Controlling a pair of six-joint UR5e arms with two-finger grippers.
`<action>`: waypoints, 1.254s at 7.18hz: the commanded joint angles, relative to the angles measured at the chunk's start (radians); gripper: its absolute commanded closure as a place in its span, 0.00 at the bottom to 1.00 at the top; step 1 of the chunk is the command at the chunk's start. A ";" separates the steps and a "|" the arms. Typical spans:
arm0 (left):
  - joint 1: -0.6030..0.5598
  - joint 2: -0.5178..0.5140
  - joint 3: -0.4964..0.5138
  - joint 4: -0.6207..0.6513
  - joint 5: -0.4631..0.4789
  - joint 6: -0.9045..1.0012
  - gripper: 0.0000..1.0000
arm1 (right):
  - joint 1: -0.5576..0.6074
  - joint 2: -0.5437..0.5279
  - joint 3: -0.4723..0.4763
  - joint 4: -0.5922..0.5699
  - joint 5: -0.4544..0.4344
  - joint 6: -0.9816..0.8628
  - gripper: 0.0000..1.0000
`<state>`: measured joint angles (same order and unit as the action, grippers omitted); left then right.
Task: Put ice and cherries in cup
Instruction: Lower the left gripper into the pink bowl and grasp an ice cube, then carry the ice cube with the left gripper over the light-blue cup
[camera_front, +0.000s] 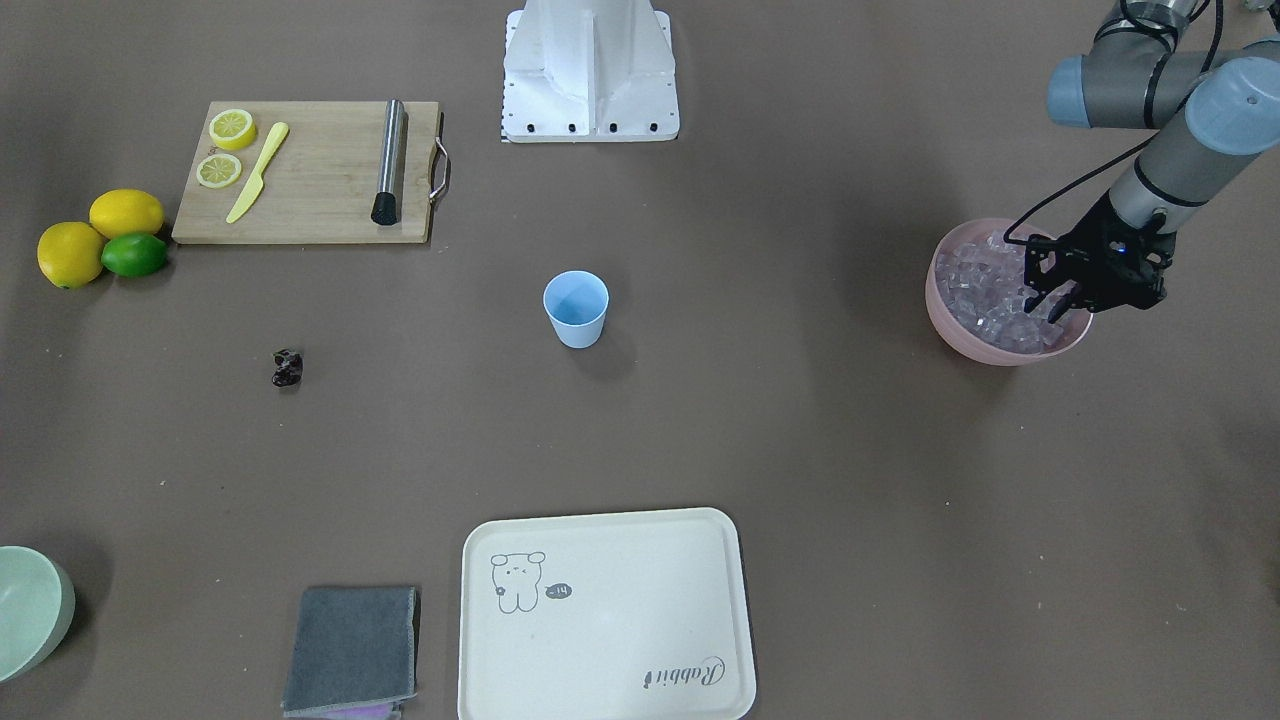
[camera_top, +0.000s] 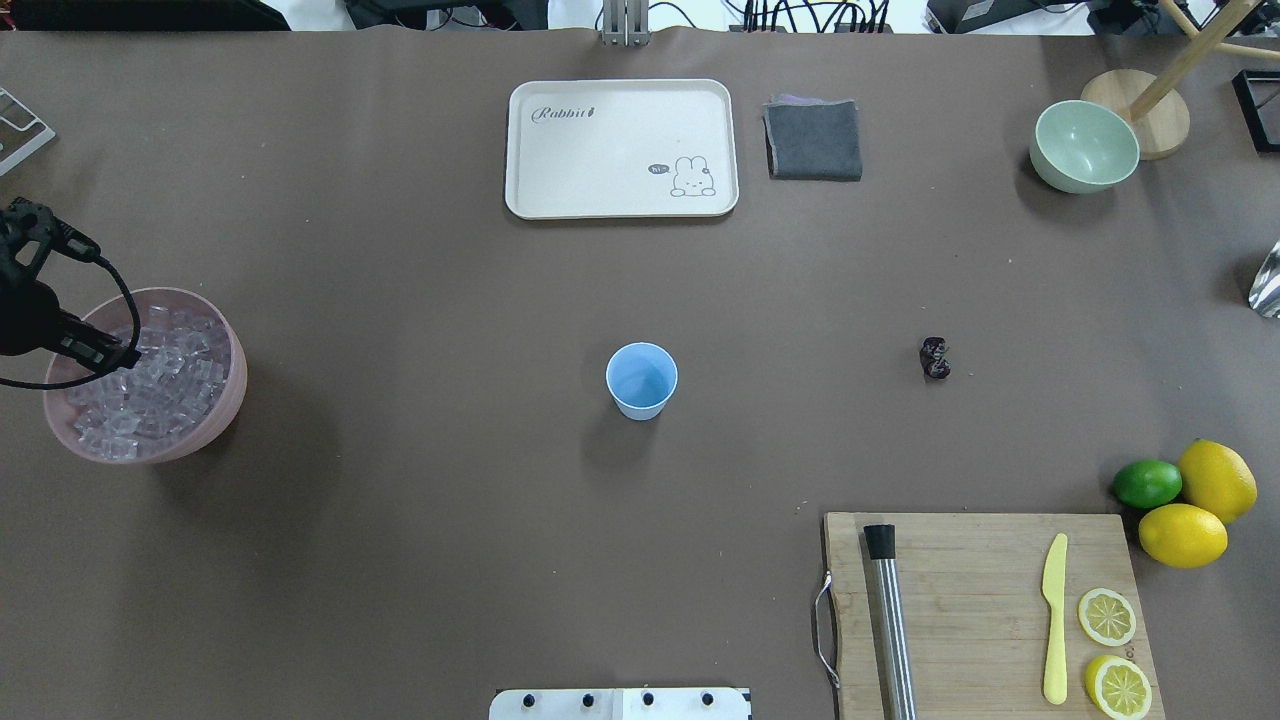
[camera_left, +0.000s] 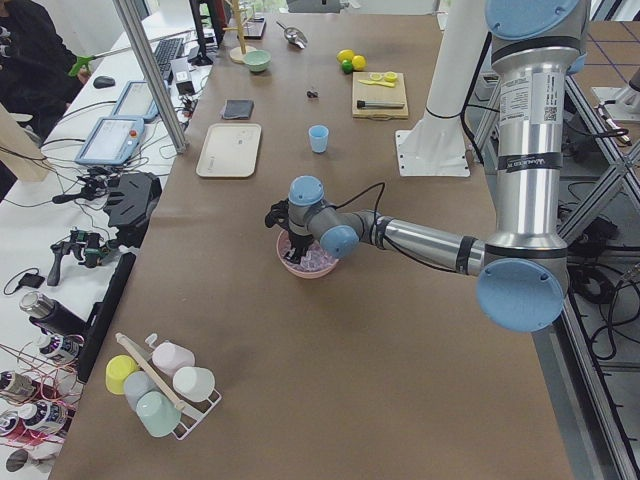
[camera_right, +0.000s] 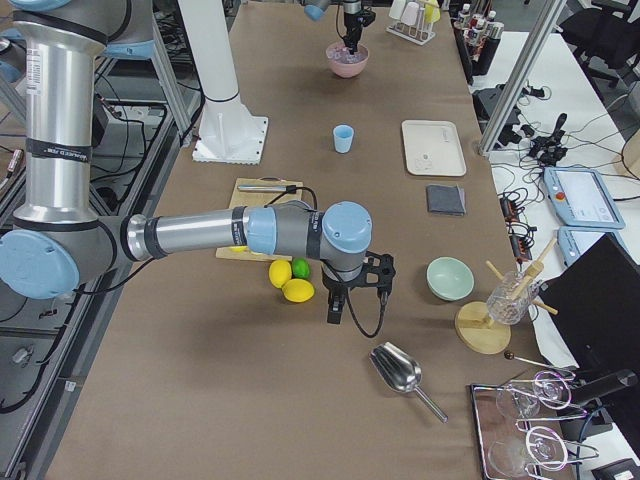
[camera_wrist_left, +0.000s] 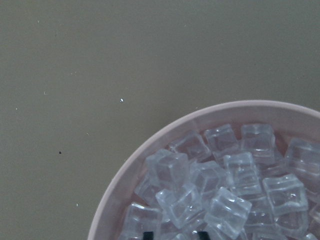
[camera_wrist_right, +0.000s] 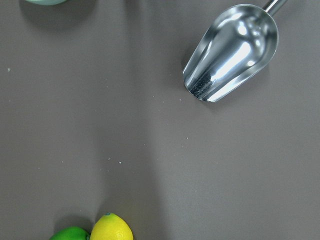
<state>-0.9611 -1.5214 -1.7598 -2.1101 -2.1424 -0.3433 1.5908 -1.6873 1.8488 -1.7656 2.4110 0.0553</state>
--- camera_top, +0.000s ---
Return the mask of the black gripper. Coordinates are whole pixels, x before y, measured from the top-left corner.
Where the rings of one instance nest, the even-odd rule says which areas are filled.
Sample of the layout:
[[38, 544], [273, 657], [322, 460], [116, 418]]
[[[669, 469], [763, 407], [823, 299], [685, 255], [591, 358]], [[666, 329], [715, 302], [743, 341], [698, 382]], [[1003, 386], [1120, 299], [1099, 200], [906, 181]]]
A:
[[3, 281], [1, 355], [20, 356], [36, 348], [55, 351], [91, 373], [132, 369], [141, 359], [131, 340], [120, 341], [61, 310], [58, 295], [45, 283]]

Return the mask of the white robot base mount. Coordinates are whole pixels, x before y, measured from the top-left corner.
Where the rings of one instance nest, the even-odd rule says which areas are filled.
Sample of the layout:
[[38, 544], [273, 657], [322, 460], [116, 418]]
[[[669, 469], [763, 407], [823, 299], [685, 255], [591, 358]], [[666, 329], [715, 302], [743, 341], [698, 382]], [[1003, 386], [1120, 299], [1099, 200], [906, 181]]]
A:
[[507, 689], [489, 719], [751, 719], [750, 692], [733, 687]]

